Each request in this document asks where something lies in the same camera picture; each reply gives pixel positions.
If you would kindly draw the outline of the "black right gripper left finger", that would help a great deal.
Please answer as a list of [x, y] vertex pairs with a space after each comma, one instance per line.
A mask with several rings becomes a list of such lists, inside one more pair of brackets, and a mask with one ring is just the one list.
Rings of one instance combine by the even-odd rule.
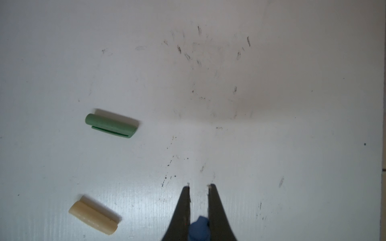
[[169, 227], [162, 241], [187, 241], [191, 224], [190, 187], [183, 187]]

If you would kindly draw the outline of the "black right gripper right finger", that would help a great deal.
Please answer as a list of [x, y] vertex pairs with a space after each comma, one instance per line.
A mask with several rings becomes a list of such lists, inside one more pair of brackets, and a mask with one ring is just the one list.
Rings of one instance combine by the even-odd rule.
[[236, 241], [215, 184], [208, 186], [208, 219], [211, 241]]

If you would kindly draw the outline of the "blue pen cap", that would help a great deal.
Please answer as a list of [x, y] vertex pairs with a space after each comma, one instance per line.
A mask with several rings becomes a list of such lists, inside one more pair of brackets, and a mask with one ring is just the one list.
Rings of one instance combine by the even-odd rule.
[[209, 220], [204, 216], [200, 216], [189, 227], [188, 241], [210, 241], [211, 231], [209, 228]]

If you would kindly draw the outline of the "beige pen cap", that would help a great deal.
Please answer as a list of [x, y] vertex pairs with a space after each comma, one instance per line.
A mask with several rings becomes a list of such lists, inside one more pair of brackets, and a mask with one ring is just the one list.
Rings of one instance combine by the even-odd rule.
[[76, 201], [68, 213], [106, 235], [112, 235], [121, 221], [114, 211], [86, 195]]

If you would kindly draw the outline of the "green pen cap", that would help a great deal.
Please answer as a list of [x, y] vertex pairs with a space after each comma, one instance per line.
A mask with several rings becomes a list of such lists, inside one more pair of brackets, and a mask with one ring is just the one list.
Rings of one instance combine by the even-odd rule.
[[85, 123], [92, 129], [124, 138], [131, 138], [138, 129], [134, 125], [92, 113], [86, 116]]

